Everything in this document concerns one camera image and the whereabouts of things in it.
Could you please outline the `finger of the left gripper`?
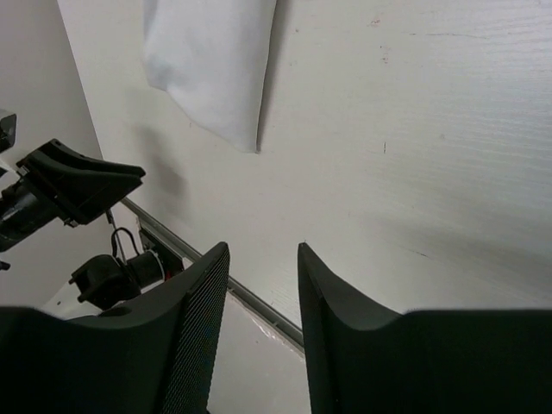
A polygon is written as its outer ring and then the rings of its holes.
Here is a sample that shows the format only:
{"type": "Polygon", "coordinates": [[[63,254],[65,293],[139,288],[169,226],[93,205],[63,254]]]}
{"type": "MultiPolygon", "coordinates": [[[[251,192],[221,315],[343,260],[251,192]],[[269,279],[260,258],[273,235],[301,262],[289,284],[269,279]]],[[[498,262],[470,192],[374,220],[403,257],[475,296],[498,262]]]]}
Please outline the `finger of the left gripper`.
{"type": "Polygon", "coordinates": [[[16,162],[22,182],[73,227],[99,218],[142,184],[139,166],[84,156],[53,139],[16,162]]]}

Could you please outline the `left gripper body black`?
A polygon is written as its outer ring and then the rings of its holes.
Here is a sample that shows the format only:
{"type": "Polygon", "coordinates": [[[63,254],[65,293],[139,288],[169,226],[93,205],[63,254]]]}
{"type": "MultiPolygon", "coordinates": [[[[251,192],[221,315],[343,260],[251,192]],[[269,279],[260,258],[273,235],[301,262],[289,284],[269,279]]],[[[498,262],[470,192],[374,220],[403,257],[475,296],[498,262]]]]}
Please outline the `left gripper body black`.
{"type": "Polygon", "coordinates": [[[18,180],[1,190],[1,249],[10,250],[54,219],[69,216],[66,185],[69,170],[20,167],[18,180]]]}

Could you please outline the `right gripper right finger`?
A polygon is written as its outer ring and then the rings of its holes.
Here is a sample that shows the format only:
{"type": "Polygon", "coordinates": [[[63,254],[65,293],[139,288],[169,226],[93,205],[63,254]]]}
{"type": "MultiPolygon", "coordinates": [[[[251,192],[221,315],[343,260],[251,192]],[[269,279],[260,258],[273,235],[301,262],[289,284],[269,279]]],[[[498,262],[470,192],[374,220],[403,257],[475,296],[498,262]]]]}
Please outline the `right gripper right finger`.
{"type": "Polygon", "coordinates": [[[315,413],[548,413],[549,310],[397,313],[298,246],[315,413]]]}

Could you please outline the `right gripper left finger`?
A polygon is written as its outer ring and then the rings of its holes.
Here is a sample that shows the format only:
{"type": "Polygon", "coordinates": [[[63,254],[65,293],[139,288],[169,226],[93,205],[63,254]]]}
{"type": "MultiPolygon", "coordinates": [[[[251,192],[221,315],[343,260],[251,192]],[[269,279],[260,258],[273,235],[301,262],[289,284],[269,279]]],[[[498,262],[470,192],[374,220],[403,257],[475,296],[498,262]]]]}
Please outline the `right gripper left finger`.
{"type": "Polygon", "coordinates": [[[2,412],[206,412],[227,288],[192,270],[96,316],[2,308],[2,412]]]}

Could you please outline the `white skirt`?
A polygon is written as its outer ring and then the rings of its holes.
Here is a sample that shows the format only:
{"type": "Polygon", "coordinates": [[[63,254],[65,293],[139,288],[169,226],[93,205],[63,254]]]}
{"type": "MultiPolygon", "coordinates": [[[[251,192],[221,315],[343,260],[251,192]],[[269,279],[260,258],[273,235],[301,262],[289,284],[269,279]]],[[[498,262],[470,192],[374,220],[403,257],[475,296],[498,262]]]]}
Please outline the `white skirt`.
{"type": "Polygon", "coordinates": [[[191,121],[257,150],[274,1],[146,1],[143,64],[191,121]]]}

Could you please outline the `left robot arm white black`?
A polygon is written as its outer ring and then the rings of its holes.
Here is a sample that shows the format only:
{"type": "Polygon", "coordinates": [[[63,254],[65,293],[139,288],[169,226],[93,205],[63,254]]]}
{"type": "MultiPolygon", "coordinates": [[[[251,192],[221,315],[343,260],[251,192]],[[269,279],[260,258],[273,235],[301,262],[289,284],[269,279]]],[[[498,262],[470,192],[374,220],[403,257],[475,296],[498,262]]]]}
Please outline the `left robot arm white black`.
{"type": "MultiPolygon", "coordinates": [[[[19,242],[60,219],[76,228],[88,225],[138,188],[145,176],[139,166],[97,160],[51,140],[16,162],[19,179],[1,192],[1,249],[19,242]]],[[[141,289],[163,279],[165,272],[152,253],[130,260],[115,253],[89,259],[69,282],[88,302],[106,311],[135,298],[141,289]]]]}

